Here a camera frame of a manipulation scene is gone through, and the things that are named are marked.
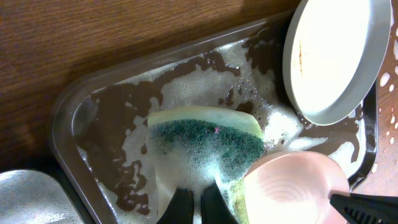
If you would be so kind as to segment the pinkish white plate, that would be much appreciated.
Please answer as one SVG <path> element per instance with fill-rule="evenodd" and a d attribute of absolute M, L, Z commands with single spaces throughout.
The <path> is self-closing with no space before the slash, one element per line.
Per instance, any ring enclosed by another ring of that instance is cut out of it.
<path fill-rule="evenodd" d="M 250 223 L 345 223 L 330 204 L 349 195 L 342 168 L 317 152 L 277 152 L 255 162 L 244 176 Z"/>

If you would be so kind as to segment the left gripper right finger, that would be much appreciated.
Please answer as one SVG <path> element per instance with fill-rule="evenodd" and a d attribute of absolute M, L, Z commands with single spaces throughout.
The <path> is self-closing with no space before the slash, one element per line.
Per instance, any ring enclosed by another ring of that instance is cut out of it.
<path fill-rule="evenodd" d="M 205 188 L 201 195 L 201 221 L 202 224 L 238 224 L 216 182 Z"/>

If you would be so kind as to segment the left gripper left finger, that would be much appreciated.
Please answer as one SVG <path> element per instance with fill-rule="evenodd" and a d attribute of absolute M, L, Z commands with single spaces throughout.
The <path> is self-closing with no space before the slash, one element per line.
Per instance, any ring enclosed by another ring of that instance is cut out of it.
<path fill-rule="evenodd" d="M 169 205 L 157 221 L 157 224 L 192 224 L 193 212 L 193 192 L 177 187 Z"/>

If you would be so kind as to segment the green yellow sponge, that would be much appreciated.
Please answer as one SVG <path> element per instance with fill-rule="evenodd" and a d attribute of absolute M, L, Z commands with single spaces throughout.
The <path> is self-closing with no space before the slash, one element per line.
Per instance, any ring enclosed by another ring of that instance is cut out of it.
<path fill-rule="evenodd" d="M 248 222 L 243 177 L 266 154 L 254 116 L 207 106 L 158 111 L 147 119 L 146 146 L 158 191 L 157 221 L 180 187 L 193 192 L 193 223 L 202 223 L 201 195 L 216 182 L 233 217 Z"/>

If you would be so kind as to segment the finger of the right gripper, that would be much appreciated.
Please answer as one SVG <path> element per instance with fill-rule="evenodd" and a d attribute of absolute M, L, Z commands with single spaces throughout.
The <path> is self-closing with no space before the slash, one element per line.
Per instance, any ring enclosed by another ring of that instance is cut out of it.
<path fill-rule="evenodd" d="M 333 194 L 330 204 L 350 224 L 397 224 L 397 197 Z"/>

